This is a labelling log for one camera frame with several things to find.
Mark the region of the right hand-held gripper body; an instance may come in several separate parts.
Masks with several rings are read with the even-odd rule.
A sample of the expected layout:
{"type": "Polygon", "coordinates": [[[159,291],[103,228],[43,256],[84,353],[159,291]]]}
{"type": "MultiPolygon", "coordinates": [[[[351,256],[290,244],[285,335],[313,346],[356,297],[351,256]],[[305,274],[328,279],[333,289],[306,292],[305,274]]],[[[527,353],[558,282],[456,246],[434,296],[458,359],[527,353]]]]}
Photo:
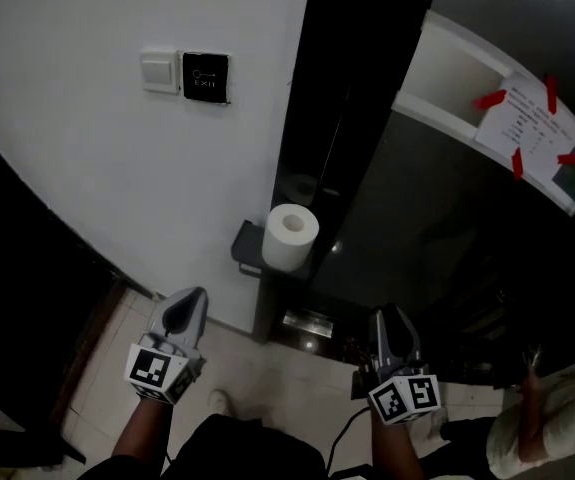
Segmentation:
{"type": "Polygon", "coordinates": [[[408,423],[441,408],[437,377],[422,359],[360,366],[352,374],[351,399],[366,399],[384,425],[408,423]]]}

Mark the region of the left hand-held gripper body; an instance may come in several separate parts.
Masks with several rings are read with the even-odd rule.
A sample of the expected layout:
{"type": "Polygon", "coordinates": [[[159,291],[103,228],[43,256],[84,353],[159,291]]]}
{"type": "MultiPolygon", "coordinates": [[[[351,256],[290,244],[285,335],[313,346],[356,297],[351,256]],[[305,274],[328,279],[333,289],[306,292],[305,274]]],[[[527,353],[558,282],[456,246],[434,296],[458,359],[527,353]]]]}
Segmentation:
{"type": "Polygon", "coordinates": [[[205,363],[197,349],[179,347],[146,332],[130,347],[124,380],[140,397],[175,405],[199,378],[205,363]]]}

